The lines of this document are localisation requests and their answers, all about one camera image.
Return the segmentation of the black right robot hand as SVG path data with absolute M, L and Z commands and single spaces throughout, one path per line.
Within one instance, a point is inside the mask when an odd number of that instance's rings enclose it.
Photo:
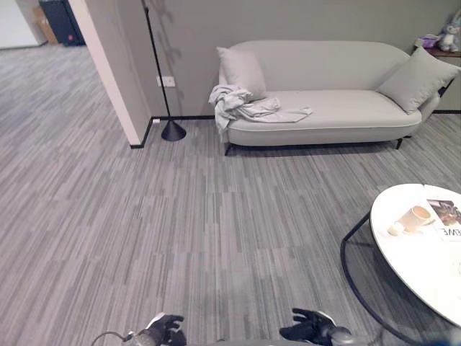
M 336 327 L 334 320 L 322 311 L 293 308 L 295 324 L 279 329 L 286 340 L 306 341 L 316 345 L 332 345 L 328 330 Z

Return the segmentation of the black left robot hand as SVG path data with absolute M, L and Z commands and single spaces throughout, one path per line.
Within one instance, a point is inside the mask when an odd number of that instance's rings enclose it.
M 180 315 L 159 314 L 146 327 L 155 345 L 186 345 L 187 338 L 181 330 L 184 317 Z

